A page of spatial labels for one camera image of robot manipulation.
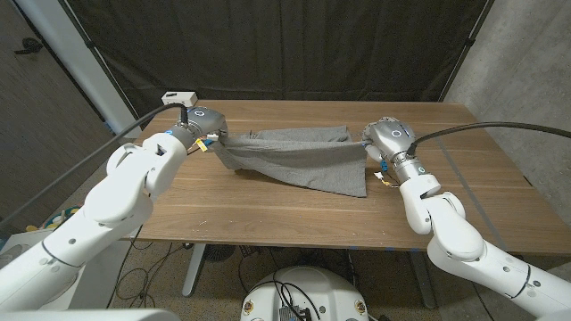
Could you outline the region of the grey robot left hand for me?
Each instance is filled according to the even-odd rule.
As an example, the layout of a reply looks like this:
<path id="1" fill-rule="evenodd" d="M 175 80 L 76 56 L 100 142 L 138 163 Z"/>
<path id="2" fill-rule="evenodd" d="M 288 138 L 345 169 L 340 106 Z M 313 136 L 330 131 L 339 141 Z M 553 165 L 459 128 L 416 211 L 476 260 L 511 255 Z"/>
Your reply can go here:
<path id="1" fill-rule="evenodd" d="M 176 137 L 185 148 L 190 148 L 197 138 L 207 135 L 228 136 L 225 116 L 213 109 L 198 106 L 180 110 L 179 120 L 167 134 Z"/>

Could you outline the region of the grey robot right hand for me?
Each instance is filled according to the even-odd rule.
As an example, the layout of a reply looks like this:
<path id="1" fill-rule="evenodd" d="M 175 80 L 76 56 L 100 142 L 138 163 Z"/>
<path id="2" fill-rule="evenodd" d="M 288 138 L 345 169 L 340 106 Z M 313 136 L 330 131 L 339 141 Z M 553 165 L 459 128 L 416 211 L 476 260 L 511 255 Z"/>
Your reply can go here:
<path id="1" fill-rule="evenodd" d="M 400 183 L 427 174 L 420 160 L 407 154 L 415 139 L 411 127 L 393 117 L 383 117 L 371 122 L 362 132 L 368 156 L 374 161 L 385 161 L 392 165 Z"/>

